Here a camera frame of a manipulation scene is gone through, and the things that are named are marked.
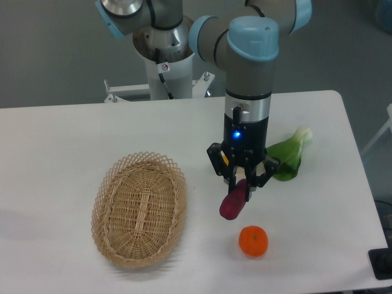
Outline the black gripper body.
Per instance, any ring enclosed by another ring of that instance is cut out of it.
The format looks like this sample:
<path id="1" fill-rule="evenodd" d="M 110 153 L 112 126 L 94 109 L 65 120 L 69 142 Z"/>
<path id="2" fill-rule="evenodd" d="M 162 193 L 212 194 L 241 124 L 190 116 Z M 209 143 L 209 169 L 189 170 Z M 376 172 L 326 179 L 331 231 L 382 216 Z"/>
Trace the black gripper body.
<path id="1" fill-rule="evenodd" d="M 237 164 L 245 163 L 248 157 L 254 164 L 259 164 L 266 157 L 266 133 L 269 117 L 257 122 L 240 121 L 224 115 L 224 139 L 222 152 L 228 160 L 236 159 Z"/>

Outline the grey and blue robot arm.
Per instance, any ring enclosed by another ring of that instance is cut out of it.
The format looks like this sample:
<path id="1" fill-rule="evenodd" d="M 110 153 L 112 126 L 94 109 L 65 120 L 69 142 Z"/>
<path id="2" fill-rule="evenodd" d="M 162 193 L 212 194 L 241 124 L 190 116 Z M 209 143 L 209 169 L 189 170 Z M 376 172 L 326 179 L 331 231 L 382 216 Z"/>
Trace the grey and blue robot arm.
<path id="1" fill-rule="evenodd" d="M 230 192 L 243 168 L 244 198 L 250 199 L 279 164 L 265 147 L 279 38 L 309 22 L 312 3 L 246 1 L 227 17 L 197 20 L 183 14 L 181 1 L 96 1 L 95 6 L 113 36 L 132 35 L 147 63 L 152 99 L 191 96 L 191 69 L 176 65 L 193 56 L 226 73 L 224 139 L 207 153 Z"/>

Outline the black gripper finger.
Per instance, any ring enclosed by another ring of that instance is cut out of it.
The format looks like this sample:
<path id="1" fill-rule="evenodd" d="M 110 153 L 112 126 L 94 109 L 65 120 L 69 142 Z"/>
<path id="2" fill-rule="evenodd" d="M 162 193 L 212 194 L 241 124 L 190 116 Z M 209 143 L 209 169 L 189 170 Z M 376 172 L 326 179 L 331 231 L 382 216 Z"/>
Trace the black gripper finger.
<path id="1" fill-rule="evenodd" d="M 215 142 L 210 145 L 206 152 L 216 175 L 223 177 L 224 182 L 228 185 L 228 193 L 231 193 L 236 187 L 238 150 L 229 147 L 224 142 L 223 144 Z"/>
<path id="2" fill-rule="evenodd" d="M 257 167 L 262 164 L 264 168 L 264 172 L 257 174 Z M 271 156 L 266 156 L 265 159 L 258 164 L 255 165 L 255 160 L 253 157 L 245 158 L 245 176 L 246 176 L 246 192 L 245 192 L 245 200 L 248 202 L 251 197 L 253 191 L 255 191 L 258 187 L 263 187 L 271 177 L 277 172 L 280 161 Z"/>

